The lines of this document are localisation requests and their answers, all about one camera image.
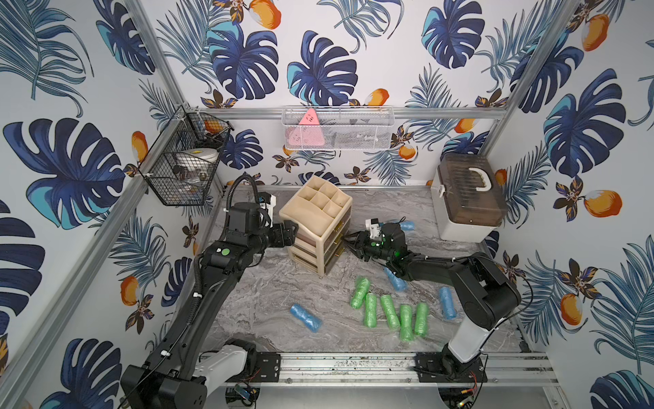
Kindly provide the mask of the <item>clear top drawer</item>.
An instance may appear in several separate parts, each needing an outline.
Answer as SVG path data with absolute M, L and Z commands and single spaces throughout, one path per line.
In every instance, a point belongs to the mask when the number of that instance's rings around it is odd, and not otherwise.
M 347 225 L 349 224 L 351 219 L 351 210 L 348 209 L 347 212 L 343 215 L 341 220 L 337 223 L 335 228 L 332 230 L 331 234 L 328 237 L 327 240 L 327 245 L 330 245 L 337 237 L 339 234 L 342 233 L 344 229 L 347 229 Z

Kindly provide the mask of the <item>beige drawer organizer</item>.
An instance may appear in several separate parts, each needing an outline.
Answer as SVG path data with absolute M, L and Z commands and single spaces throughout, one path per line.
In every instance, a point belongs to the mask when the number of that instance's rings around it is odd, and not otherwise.
M 353 198 L 337 185 L 313 176 L 282 207 L 279 216 L 298 224 L 296 241 L 289 256 L 320 277 L 324 277 L 327 240 L 348 209 L 352 216 Z

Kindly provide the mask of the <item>blue roll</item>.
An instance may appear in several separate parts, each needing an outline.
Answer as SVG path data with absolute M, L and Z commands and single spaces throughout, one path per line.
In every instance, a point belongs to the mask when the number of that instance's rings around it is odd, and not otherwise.
M 457 312 L 453 294 L 449 287 L 444 286 L 439 289 L 439 300 L 444 318 L 446 320 L 455 320 L 457 317 Z
M 291 306 L 290 312 L 294 318 L 298 319 L 301 323 L 303 323 L 303 325 L 305 325 L 308 330 L 313 333 L 317 333 L 322 327 L 322 320 L 320 320 L 317 316 L 309 313 L 307 310 L 305 310 L 305 308 L 297 303 L 294 303 Z
M 400 223 L 400 228 L 405 232 L 410 232 L 416 229 L 416 225 L 410 221 L 403 221 Z
M 393 289 L 395 289 L 395 291 L 402 292 L 407 289 L 406 282 L 400 279 L 399 277 L 397 277 L 390 269 L 385 268 L 384 272 L 388 276 L 391 286 L 393 286 Z

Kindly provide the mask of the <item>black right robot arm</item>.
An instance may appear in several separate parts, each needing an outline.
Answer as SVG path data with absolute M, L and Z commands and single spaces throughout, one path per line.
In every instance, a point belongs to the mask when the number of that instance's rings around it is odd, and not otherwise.
M 455 290 L 465 317 L 441 351 L 416 355 L 414 371 L 421 383 L 487 380 L 481 350 L 522 301 L 516 285 L 490 257 L 483 252 L 451 258 L 413 252 L 398 223 L 386 223 L 377 233 L 348 233 L 343 240 L 358 259 L 380 262 L 403 281 L 430 281 Z

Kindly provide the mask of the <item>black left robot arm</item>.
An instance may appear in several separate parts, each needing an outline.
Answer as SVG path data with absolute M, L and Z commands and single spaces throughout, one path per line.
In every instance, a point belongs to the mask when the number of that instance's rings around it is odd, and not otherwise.
M 142 365 L 130 365 L 122 375 L 130 407 L 201 408 L 214 390 L 244 372 L 250 355 L 245 348 L 229 344 L 201 361 L 202 345 L 255 256 L 294 244 L 298 226 L 274 223 L 275 204 L 275 196 L 258 194 L 228 208 L 221 237 L 194 263 L 192 291 L 168 332 Z

